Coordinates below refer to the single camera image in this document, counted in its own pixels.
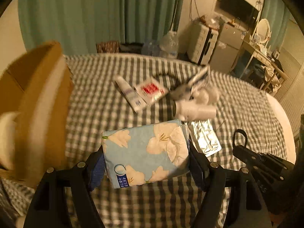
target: blue padding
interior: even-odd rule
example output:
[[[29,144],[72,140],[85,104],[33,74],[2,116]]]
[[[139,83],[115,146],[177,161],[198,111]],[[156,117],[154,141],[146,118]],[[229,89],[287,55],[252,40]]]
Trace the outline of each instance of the blue padding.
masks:
[[[91,172],[91,181],[89,182],[89,191],[93,191],[94,188],[98,187],[105,174],[105,158],[103,154],[98,159]]]

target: silver foil packet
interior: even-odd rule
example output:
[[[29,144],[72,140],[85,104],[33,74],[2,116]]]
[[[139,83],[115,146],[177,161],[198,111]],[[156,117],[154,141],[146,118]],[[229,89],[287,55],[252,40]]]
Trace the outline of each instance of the silver foil packet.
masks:
[[[222,149],[209,120],[189,122],[188,127],[192,142],[198,152],[209,157]]]

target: bed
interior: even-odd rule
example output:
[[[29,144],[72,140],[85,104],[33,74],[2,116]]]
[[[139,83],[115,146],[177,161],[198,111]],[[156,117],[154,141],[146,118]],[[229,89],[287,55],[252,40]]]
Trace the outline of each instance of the bed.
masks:
[[[200,66],[180,60],[136,54],[96,54],[66,56],[74,89],[66,120],[65,155],[69,167],[86,160],[101,146],[101,133],[127,127],[171,120],[173,101],[164,97],[141,115],[133,113],[127,101],[113,85],[116,74],[131,85],[154,76],[165,87],[184,82]],[[212,126],[222,150],[209,157],[224,168],[239,170],[245,164],[232,155],[232,136],[237,128],[248,135],[253,151],[270,152],[291,162],[295,148],[290,125],[284,125],[282,107],[265,92],[250,84],[218,72],[210,72],[210,84],[221,92]],[[26,215],[34,190],[2,179],[3,189],[15,208],[15,216]],[[66,191],[71,221],[78,226],[72,197]],[[113,189],[105,176],[92,198],[106,227],[190,227],[204,193],[195,186],[191,174],[131,188]],[[222,227],[229,199],[226,188],[218,227]]]

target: cable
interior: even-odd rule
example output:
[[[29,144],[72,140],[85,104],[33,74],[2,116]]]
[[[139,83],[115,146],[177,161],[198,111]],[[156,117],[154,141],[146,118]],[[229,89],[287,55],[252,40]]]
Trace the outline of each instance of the cable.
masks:
[[[262,4],[262,3],[261,3],[261,0],[256,0],[254,9],[257,7],[257,5],[259,5],[258,15],[259,15],[259,12],[261,11],[261,4]],[[248,24],[248,27],[247,27],[247,30],[245,31],[245,33],[247,33],[247,32],[249,31],[249,27],[250,27],[250,25]]]
[[[167,89],[169,91],[174,90],[175,88],[177,88],[178,86],[180,86],[182,84],[182,82],[179,80],[179,78],[177,76],[175,76],[174,74],[170,74],[168,72],[164,72],[164,73],[156,73],[155,75],[153,75],[153,78],[155,78],[157,81],[160,81],[160,77],[169,77],[172,78],[173,80],[175,80],[175,83],[173,84],[173,86],[168,87]]]
[[[236,23],[236,20],[238,20],[239,21],[239,25],[238,25],[238,29],[240,28],[240,24],[241,24],[241,20],[239,19],[239,18],[234,18],[234,20],[232,20],[232,22],[233,22],[233,25]]]
[[[197,5],[196,5],[196,0],[194,0],[194,5],[195,5],[195,8],[196,8],[197,16],[198,16],[198,18],[200,18],[199,10],[197,9]],[[192,19],[192,0],[190,0],[189,10],[190,10],[189,11],[189,19],[191,21],[194,21],[194,19]]]
[[[175,14],[176,14],[176,10],[177,10],[177,4],[178,4],[178,0],[177,0],[177,2],[176,2],[176,6],[174,6],[173,19],[172,19],[172,23],[171,23],[170,31],[172,31],[172,30],[173,30],[173,26],[174,26],[174,20],[175,20]]]

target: white tube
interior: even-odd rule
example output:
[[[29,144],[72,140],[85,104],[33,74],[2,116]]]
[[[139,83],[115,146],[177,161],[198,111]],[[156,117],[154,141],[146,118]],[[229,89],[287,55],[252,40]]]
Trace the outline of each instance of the white tube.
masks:
[[[147,106],[147,103],[138,95],[138,93],[122,78],[121,76],[116,76],[114,79],[118,87],[123,92],[127,101],[131,105],[132,109],[138,113],[143,108]]]
[[[212,105],[197,104],[194,99],[190,101],[176,101],[175,118],[185,122],[208,120],[216,116],[216,107]]]

